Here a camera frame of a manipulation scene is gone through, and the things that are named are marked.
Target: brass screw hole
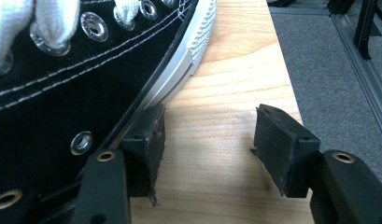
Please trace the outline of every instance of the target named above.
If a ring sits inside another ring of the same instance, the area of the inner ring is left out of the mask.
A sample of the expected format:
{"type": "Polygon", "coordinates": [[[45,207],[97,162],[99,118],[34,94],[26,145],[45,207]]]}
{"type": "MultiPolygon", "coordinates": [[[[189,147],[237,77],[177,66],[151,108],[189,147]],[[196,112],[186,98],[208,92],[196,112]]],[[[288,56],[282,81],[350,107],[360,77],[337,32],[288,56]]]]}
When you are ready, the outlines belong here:
{"type": "Polygon", "coordinates": [[[97,156],[98,161],[111,161],[114,158],[115,158],[115,153],[113,151],[102,152],[98,154],[97,156]]]}
{"type": "Polygon", "coordinates": [[[351,164],[351,163],[354,163],[356,161],[356,159],[354,159],[354,157],[347,155],[345,153],[342,153],[342,152],[335,152],[332,155],[337,161],[341,161],[343,163],[351,164]]]}
{"type": "Polygon", "coordinates": [[[0,210],[8,208],[18,202],[22,197],[22,191],[13,189],[0,195],[0,210]]]}

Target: white rubber sole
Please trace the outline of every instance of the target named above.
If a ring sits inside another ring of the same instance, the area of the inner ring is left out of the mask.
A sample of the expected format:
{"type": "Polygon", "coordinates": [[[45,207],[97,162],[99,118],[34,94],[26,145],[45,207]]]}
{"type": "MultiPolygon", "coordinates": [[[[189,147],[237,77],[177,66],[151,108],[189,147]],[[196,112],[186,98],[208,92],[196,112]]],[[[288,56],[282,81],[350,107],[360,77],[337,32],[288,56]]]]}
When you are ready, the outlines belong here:
{"type": "Polygon", "coordinates": [[[135,116],[141,110],[157,104],[167,104],[196,72],[205,55],[216,13],[216,0],[199,0],[172,60],[109,147],[117,147],[120,144],[121,138],[127,133],[135,116]]]}

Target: white stitching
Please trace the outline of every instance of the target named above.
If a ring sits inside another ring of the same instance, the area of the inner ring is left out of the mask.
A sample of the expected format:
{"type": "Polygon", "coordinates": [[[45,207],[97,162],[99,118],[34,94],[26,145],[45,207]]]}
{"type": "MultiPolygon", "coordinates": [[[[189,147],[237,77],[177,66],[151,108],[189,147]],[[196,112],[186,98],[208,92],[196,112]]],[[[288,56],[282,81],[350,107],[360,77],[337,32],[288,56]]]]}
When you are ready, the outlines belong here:
{"type": "Polygon", "coordinates": [[[184,4],[185,5],[185,3],[183,3],[183,0],[179,0],[179,5],[178,5],[178,9],[177,9],[177,11],[178,11],[178,17],[182,20],[182,21],[184,21],[184,19],[182,19],[182,11],[180,10],[180,6],[182,6],[182,4],[184,4]]]}
{"type": "Polygon", "coordinates": [[[182,6],[182,11],[181,11],[181,13],[185,11],[185,3],[187,3],[187,2],[189,2],[189,1],[184,0],[183,4],[181,4],[181,5],[178,7],[178,8],[180,8],[180,7],[182,6]]]}
{"type": "Polygon", "coordinates": [[[83,5],[88,5],[88,4],[94,4],[94,3],[104,3],[104,2],[110,2],[112,0],[93,0],[93,1],[84,1],[80,2],[83,5]]]}
{"type": "Polygon", "coordinates": [[[184,12],[183,11],[181,11],[181,10],[179,10],[179,8],[178,8],[178,16],[179,16],[179,18],[182,20],[182,21],[184,21],[185,20],[185,15],[184,15],[184,12]]]}
{"type": "Polygon", "coordinates": [[[105,52],[103,52],[103,53],[101,53],[101,54],[98,54],[98,55],[96,55],[96,56],[94,56],[94,57],[88,58],[88,59],[86,59],[86,60],[83,61],[83,62],[76,63],[76,64],[73,64],[73,65],[70,65],[70,66],[68,66],[68,67],[66,67],[66,68],[61,68],[61,69],[59,69],[59,70],[56,71],[56,72],[50,73],[50,74],[46,75],[45,77],[42,77],[42,78],[39,78],[39,79],[30,81],[30,82],[28,82],[28,83],[26,83],[26,84],[24,84],[24,85],[21,85],[21,86],[18,86],[18,87],[14,87],[14,88],[12,88],[12,89],[10,89],[10,90],[0,91],[0,97],[3,96],[3,95],[6,95],[6,94],[8,94],[8,93],[11,93],[11,92],[20,91],[20,90],[24,89],[25,87],[29,87],[29,86],[32,86],[32,85],[34,85],[34,84],[36,84],[36,83],[45,81],[45,80],[47,80],[47,79],[49,79],[49,78],[51,78],[51,77],[55,77],[55,76],[61,74],[61,73],[64,72],[64,71],[71,70],[71,69],[76,68],[76,67],[78,67],[78,66],[80,66],[80,65],[83,65],[84,63],[88,63],[88,62],[93,61],[93,60],[95,60],[95,59],[97,59],[97,58],[100,58],[100,57],[102,57],[102,56],[104,56],[104,55],[107,55],[108,53],[110,53],[110,52],[112,52],[112,51],[114,51],[114,50],[116,50],[116,49],[119,49],[119,48],[123,47],[123,46],[126,45],[127,43],[129,43],[129,42],[131,42],[131,41],[133,41],[133,40],[139,38],[140,36],[142,36],[142,35],[148,33],[148,32],[151,31],[151,30],[153,30],[155,27],[157,27],[157,26],[161,25],[162,23],[164,23],[169,17],[171,17],[171,16],[172,16],[173,14],[175,14],[175,13],[176,13],[176,12],[173,11],[173,12],[170,13],[168,16],[166,16],[162,21],[160,21],[159,23],[153,25],[152,27],[150,27],[149,29],[147,29],[146,31],[144,31],[143,33],[141,33],[140,35],[137,35],[137,36],[133,37],[132,39],[128,39],[128,40],[124,41],[123,43],[121,43],[120,45],[118,45],[118,46],[116,46],[116,47],[114,47],[114,48],[112,48],[112,49],[109,49],[109,50],[107,50],[107,51],[105,51],[105,52]]]}
{"type": "Polygon", "coordinates": [[[34,98],[34,97],[36,97],[37,95],[42,94],[44,91],[48,91],[48,90],[53,89],[53,88],[55,88],[55,87],[57,87],[57,86],[60,86],[61,84],[64,84],[65,82],[70,81],[71,79],[80,77],[80,76],[82,76],[83,74],[88,73],[88,72],[90,72],[91,70],[93,70],[93,69],[95,69],[95,68],[98,68],[98,67],[104,65],[105,63],[108,63],[108,62],[110,62],[110,61],[112,61],[112,60],[114,60],[114,59],[116,59],[116,58],[119,58],[119,57],[120,57],[121,55],[123,55],[124,53],[126,53],[126,52],[128,52],[128,51],[130,51],[130,50],[132,50],[132,49],[134,49],[134,48],[136,48],[136,47],[138,47],[139,45],[143,44],[143,43],[146,42],[147,40],[149,40],[149,39],[151,39],[152,37],[154,37],[154,36],[155,36],[156,34],[158,34],[160,31],[164,30],[167,26],[169,26],[171,23],[173,23],[176,19],[178,19],[178,16],[176,16],[176,17],[175,17],[174,19],[172,19],[170,22],[168,22],[167,24],[165,24],[164,27],[162,27],[161,29],[159,29],[158,31],[156,31],[155,33],[153,33],[152,35],[150,35],[150,36],[148,36],[147,38],[143,39],[142,41],[140,41],[140,42],[137,43],[136,45],[132,46],[131,48],[122,51],[122,52],[119,53],[118,55],[115,55],[115,56],[113,56],[113,57],[111,57],[111,58],[108,58],[108,59],[106,59],[105,61],[103,61],[103,62],[101,62],[101,63],[95,65],[94,67],[88,68],[88,69],[86,69],[86,70],[84,70],[84,71],[82,71],[82,72],[80,72],[80,73],[78,73],[78,74],[76,74],[76,75],[71,76],[70,78],[67,78],[67,79],[65,79],[65,80],[63,80],[63,81],[60,81],[60,82],[56,82],[56,83],[54,83],[53,85],[51,85],[51,86],[49,86],[49,87],[47,87],[47,88],[44,88],[42,91],[37,91],[37,92],[35,92],[35,93],[33,93],[33,94],[29,95],[29,96],[22,97],[22,98],[19,99],[18,101],[14,101],[14,102],[11,102],[11,103],[9,103],[9,104],[7,104],[7,105],[0,106],[0,110],[3,110],[3,109],[5,109],[5,108],[9,108],[9,107],[12,107],[12,106],[14,106],[14,105],[17,105],[17,104],[19,104],[19,103],[21,103],[21,102],[30,100],[31,98],[34,98]]]}

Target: metal eyelet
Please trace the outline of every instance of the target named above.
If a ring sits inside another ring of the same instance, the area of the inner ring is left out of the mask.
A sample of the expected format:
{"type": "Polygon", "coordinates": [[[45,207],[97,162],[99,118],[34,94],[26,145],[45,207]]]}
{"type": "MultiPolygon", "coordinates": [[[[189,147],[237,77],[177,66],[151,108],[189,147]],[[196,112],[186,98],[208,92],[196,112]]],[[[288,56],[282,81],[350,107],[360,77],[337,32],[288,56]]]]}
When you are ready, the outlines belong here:
{"type": "Polygon", "coordinates": [[[176,1],[174,0],[162,0],[162,2],[167,6],[167,7],[174,7],[176,5],[176,1]]]}
{"type": "Polygon", "coordinates": [[[0,65],[0,77],[9,73],[12,66],[13,66],[13,53],[10,50],[7,53],[7,57],[5,58],[5,61],[0,65]]]}
{"type": "Polygon", "coordinates": [[[64,56],[71,49],[71,43],[69,41],[58,46],[52,46],[47,43],[43,36],[39,34],[36,22],[33,22],[30,26],[30,37],[39,49],[52,56],[64,56]]]}
{"type": "Polygon", "coordinates": [[[22,197],[22,191],[13,189],[0,195],[0,210],[6,209],[17,203],[22,197]]]}
{"type": "Polygon", "coordinates": [[[92,147],[92,133],[81,132],[71,142],[71,153],[79,156],[86,153],[92,147]]]}
{"type": "Polygon", "coordinates": [[[120,18],[120,13],[118,12],[117,7],[114,7],[114,18],[118,25],[127,31],[132,31],[135,27],[134,20],[131,20],[130,23],[124,23],[124,21],[120,18]]]}
{"type": "Polygon", "coordinates": [[[92,40],[104,42],[108,39],[108,28],[99,16],[85,12],[80,16],[80,24],[85,34],[92,40]]]}
{"type": "Polygon", "coordinates": [[[149,0],[140,1],[140,11],[142,15],[150,21],[155,21],[158,18],[158,10],[155,5],[149,0]]]}

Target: wooden surface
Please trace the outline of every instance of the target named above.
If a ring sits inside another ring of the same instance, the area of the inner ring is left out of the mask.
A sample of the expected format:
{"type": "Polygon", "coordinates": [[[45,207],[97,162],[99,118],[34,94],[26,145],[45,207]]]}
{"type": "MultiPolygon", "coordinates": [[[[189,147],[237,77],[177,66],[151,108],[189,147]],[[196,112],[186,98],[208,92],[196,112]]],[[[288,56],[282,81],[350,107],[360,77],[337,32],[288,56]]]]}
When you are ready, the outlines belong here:
{"type": "Polygon", "coordinates": [[[160,205],[132,199],[133,223],[313,223],[249,153],[259,104],[301,119],[266,2],[217,4],[204,60],[166,107],[160,205]]]}

